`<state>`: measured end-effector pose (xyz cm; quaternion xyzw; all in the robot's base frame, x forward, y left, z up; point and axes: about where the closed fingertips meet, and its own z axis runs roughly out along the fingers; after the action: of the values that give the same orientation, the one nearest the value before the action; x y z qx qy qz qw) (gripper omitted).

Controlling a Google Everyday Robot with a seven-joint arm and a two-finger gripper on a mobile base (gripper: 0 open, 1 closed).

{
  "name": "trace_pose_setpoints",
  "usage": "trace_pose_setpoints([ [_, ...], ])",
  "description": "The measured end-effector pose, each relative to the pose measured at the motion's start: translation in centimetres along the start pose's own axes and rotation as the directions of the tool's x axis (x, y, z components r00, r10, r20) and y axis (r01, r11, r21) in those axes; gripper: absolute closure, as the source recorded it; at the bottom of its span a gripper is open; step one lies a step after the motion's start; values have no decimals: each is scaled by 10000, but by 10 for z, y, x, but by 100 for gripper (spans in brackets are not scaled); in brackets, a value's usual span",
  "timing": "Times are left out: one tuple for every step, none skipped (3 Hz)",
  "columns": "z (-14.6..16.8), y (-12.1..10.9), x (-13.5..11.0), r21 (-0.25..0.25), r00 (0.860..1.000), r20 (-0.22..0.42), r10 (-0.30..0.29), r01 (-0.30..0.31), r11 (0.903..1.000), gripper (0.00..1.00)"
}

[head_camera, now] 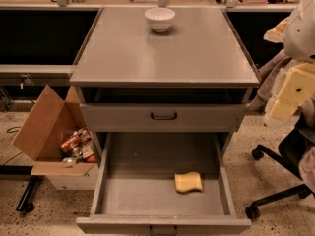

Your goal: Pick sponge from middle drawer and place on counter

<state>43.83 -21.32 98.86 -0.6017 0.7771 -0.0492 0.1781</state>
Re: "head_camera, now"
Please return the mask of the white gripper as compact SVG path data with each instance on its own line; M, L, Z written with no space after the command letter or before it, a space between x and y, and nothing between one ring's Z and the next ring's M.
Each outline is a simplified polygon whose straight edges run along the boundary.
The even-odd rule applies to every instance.
M315 92L315 65L301 63L289 69L279 94L270 110L270 116L279 121L287 121L298 106Z

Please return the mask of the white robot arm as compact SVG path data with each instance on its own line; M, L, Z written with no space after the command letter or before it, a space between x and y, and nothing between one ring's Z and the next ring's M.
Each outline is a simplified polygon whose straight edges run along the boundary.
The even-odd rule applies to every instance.
M276 76L266 107L268 122L288 121L315 92L315 0L302 0L290 14L283 38L290 63Z

